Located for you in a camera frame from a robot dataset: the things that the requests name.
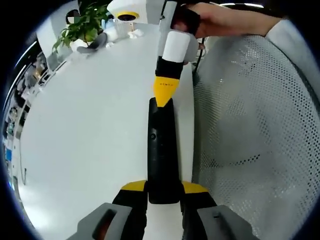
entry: yellow tool tip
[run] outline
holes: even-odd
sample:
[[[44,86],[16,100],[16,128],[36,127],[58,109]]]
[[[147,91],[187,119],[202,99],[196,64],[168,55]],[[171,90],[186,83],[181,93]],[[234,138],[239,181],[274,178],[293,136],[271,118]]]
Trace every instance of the yellow tool tip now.
[[[155,96],[156,105],[158,108],[163,108],[167,102],[172,98],[179,85],[179,79],[156,76],[153,92]]]

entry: yellow ring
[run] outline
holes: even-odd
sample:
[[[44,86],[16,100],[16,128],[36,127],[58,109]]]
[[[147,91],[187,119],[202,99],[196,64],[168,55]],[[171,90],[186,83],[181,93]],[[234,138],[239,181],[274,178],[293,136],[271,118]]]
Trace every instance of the yellow ring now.
[[[121,11],[116,15],[116,18],[119,18],[119,16],[122,16],[122,15],[131,15],[131,16],[134,16],[135,19],[139,18],[139,14],[134,11]]]

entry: human hand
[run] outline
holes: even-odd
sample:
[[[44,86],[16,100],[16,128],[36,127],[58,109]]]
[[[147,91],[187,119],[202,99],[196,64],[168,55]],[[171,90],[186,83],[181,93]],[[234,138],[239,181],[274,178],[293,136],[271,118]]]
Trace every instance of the human hand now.
[[[235,10],[203,2],[189,5],[188,8],[200,15],[196,38],[244,34],[265,36],[281,20],[258,12]],[[179,31],[187,30],[183,22],[175,22],[173,28]]]

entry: sleeve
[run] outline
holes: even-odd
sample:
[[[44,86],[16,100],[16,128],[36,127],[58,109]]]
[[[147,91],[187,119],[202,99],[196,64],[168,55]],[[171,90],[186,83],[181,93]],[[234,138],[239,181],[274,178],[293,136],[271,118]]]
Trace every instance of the sleeve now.
[[[278,22],[265,36],[300,70],[320,100],[320,71],[307,42],[287,19]]]

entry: green leaves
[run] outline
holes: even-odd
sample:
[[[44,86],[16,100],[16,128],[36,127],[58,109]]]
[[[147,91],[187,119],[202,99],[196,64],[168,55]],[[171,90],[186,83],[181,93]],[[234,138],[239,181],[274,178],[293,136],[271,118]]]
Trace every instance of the green leaves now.
[[[61,36],[52,46],[53,52],[57,52],[60,45],[66,45],[69,48],[70,44],[77,39],[81,39],[88,44],[88,42],[95,40],[98,33],[102,31],[101,20],[108,20],[107,5],[95,6],[91,4],[84,12],[78,22],[70,24],[61,31]]]

